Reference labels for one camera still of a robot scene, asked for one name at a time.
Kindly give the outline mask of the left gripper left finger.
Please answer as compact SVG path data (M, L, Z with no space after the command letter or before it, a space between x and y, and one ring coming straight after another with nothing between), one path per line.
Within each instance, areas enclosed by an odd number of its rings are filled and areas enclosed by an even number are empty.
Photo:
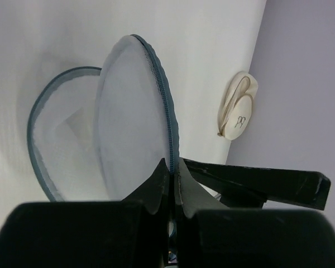
M19 205L0 230L0 267L164 267L169 180L160 160L120 202Z

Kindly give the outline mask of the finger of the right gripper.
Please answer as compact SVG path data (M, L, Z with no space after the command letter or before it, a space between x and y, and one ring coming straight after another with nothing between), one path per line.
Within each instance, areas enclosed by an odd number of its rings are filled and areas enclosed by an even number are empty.
M208 164L184 159L192 177L231 207L261 208L272 200L323 210L331 181L317 171Z

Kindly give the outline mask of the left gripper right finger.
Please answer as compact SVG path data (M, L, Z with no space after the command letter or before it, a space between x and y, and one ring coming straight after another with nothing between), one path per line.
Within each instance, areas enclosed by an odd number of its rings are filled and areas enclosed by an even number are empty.
M184 159L174 187L179 267L335 267L335 231L323 210L272 200L227 206Z

